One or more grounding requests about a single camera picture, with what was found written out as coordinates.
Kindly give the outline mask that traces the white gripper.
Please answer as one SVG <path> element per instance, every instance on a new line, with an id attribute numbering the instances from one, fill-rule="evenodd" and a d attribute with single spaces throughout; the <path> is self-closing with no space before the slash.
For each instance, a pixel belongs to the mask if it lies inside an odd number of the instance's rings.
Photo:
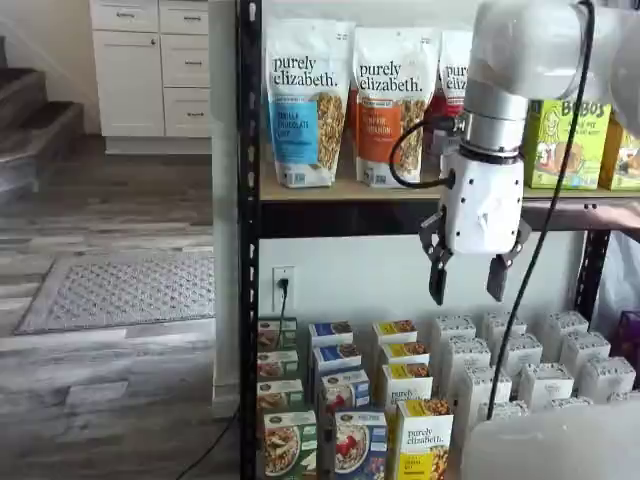
<path id="1" fill-rule="evenodd" d="M 493 164 L 454 149 L 441 156 L 442 174 L 455 181 L 445 189 L 438 211 L 419 229 L 424 253 L 431 261 L 429 293 L 438 306 L 444 302 L 446 266 L 455 254 L 492 254 L 487 292 L 502 302 L 509 269 L 521 253 L 532 229 L 521 220 L 524 165 L 519 157 Z"/>

